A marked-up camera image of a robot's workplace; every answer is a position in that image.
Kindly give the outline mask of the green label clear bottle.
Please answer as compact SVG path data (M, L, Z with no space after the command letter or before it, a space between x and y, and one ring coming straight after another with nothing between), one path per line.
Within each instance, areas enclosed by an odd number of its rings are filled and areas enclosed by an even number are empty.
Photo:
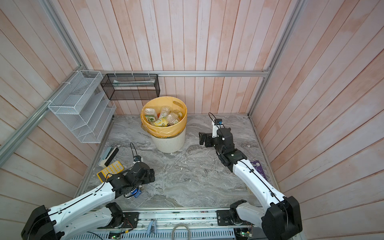
M145 108L144 117L146 118L147 122L150 124L158 120L157 112L153 108Z

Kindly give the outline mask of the black white label bottle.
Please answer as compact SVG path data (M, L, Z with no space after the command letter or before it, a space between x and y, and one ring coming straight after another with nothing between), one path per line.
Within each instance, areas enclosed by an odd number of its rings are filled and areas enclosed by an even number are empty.
M166 116L168 116L170 114L170 112L171 112L171 107L162 106L160 114L159 114L159 119L165 118Z

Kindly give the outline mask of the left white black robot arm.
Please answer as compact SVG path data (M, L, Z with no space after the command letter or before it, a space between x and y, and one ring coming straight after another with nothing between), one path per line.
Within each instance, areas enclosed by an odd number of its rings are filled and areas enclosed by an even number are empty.
M128 170L108 174L99 186L66 203L34 209L21 237L24 240L69 240L90 230L117 228L125 222L124 212L115 199L139 194L140 186L153 183L155 171L143 162Z

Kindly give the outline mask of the blue label crushed bottle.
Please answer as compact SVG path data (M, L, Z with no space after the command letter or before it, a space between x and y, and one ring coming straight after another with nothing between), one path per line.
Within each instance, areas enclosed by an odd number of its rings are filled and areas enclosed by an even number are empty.
M135 198L138 198L141 193L142 193L142 186L136 188L135 190L132 191L132 196L135 197Z

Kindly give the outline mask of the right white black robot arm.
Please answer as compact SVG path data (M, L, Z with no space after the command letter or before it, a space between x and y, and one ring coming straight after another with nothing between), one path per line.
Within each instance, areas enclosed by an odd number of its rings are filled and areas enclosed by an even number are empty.
M303 230L300 204L274 188L235 148L231 129L213 126L212 133L199 133L200 145L214 148L221 163L240 178L259 200L256 207L245 200L220 211L219 224L251 224L263 230L268 240L288 240Z

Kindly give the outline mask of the yellow label tea bottle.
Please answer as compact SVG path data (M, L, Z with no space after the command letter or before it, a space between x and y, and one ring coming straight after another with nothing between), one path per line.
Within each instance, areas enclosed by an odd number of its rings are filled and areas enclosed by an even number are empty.
M154 121L153 123L151 123L152 126L154 127L168 127L169 126L169 122L167 121L167 118L161 118L161 119L158 119L156 121Z

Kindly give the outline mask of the small green label bottle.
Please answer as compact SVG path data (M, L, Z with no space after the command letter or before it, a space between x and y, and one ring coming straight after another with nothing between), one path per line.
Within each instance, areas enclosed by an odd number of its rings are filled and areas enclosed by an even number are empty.
M166 120L169 126L173 126L180 122L180 117L178 114L170 113L166 116Z

